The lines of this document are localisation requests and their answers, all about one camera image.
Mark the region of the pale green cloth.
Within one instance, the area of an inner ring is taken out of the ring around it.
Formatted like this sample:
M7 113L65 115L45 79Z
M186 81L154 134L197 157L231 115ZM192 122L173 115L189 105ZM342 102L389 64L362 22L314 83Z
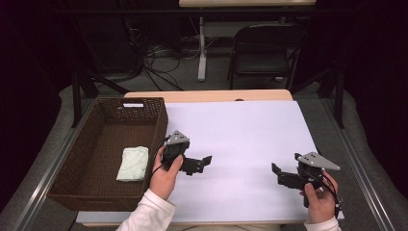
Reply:
M147 147L137 146L124 148L116 180L121 182L143 180L148 160L149 156Z

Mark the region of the black horizontal crossbar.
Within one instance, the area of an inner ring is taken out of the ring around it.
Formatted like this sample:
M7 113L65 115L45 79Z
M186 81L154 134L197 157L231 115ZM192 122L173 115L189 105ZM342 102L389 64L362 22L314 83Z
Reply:
M133 11L86 11L86 10L54 10L55 13L63 15L162 15L162 14L175 14L175 15L216 15L216 14L231 14L231 15L253 15L253 14L273 14L273 15L348 15L355 14L358 11L356 9L181 9L181 10L133 10Z

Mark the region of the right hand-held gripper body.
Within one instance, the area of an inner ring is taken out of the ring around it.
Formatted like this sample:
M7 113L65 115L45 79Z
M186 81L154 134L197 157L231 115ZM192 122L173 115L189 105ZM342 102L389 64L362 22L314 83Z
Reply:
M282 171L282 174L277 176L279 185L290 189L303 190L307 183L311 183L315 189L318 189L323 186L323 169L341 169L338 165L324 158L317 152L304 154L297 161L297 173Z

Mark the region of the light wooden table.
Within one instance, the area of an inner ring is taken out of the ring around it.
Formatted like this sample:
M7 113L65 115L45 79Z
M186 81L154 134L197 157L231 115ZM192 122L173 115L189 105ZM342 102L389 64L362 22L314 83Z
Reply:
M125 98L162 97L166 103L234 102L234 101L292 101L287 90L190 90L129 92ZM76 221L85 226L117 226L129 212L80 212Z

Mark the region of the black metal stand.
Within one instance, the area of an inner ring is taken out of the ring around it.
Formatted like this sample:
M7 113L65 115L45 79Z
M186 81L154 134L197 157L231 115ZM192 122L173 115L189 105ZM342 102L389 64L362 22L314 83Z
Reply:
M340 128L344 128L343 123L343 101L344 101L344 69L327 68L306 81L290 87L292 94L303 90L315 82L320 82L317 94L319 98L328 98L332 91L335 92L334 118Z
M121 94L125 94L128 92L127 89L112 82L111 80L108 80L105 77L87 68L78 67L72 75L72 96L74 111L73 123L71 125L72 128L75 128L82 118L81 91L83 91L84 94L90 98L96 98L99 94L99 91L94 82L102 83L103 85Z

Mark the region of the person's left hand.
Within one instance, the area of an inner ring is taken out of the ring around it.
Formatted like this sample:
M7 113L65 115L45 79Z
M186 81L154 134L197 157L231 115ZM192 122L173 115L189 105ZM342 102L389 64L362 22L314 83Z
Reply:
M161 155L158 154L155 159L154 170L151 176L149 190L159 196L162 200L168 200L175 187L176 177L183 157L179 155L172 163L169 170L161 167Z

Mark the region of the grey metal floor rail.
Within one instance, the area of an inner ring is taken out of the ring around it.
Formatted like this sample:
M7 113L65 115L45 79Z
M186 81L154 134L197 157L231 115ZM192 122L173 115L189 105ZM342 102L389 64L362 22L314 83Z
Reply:
M76 116L74 103L63 100L62 108L49 136L9 203L16 215L12 231L31 230L46 200L47 192L93 103L94 99L82 100L81 114Z
M368 203L371 213L381 231L395 231L395 227L391 222L383 203L381 202L376 189L373 187L366 170L364 169L345 129L341 128L336 118L334 117L334 106L329 99L322 99L321 104L326 111L326 114L334 127L336 133L340 136L343 147L345 148L345 156L352 169L352 172L358 182L366 202Z

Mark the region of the white-legged desk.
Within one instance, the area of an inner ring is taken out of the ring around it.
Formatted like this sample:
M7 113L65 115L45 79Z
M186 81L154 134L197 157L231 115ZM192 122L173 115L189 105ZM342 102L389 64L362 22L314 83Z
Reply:
M313 7L317 0L179 0L179 6L186 9L198 8L199 10L226 9L226 8L255 8L275 7L278 9ZM206 80L207 47L205 39L232 38L241 28L255 20L240 19L238 22L216 21L209 22L203 16L199 17L199 66L197 80Z

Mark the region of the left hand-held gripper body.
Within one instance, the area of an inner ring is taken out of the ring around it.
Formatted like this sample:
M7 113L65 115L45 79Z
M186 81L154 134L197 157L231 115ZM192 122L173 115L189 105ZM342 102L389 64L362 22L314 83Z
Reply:
M190 147L190 139L180 131L174 131L166 141L165 151L162 156L162 164L169 170L173 161L178 157L183 157L183 164L180 167L187 175L202 173L206 166L206 159L197 160L188 158L185 151Z

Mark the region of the black folding chair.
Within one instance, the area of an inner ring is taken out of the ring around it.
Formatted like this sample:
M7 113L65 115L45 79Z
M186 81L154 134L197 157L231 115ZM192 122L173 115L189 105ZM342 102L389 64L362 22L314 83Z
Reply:
M307 29L296 23L261 23L241 28L234 36L227 74L230 89L236 77L286 78L293 81Z

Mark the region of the brown woven basket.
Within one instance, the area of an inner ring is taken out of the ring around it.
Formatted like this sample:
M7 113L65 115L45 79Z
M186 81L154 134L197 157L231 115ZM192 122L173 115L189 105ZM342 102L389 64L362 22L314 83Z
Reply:
M135 210L149 187L167 122L162 97L97 99L47 196L72 211ZM138 146L148 149L145 176L118 181L123 150Z

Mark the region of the person's right hand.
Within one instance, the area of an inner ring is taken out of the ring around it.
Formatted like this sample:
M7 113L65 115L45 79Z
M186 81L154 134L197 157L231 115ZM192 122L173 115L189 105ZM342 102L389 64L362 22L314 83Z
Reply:
M313 185L308 183L301 192L309 201L308 224L323 223L335 216L336 196L333 193L338 191L338 184L327 171L323 170L322 173L325 188L315 190Z

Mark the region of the white table mat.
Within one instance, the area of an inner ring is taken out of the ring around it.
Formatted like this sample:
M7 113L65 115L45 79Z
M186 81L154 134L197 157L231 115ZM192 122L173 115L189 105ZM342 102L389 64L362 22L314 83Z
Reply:
M271 167L293 172L295 154L316 146L294 101L168 103L167 130L190 141L190 158L211 157L201 173L179 173L170 200L175 225L301 223L299 192L281 186Z

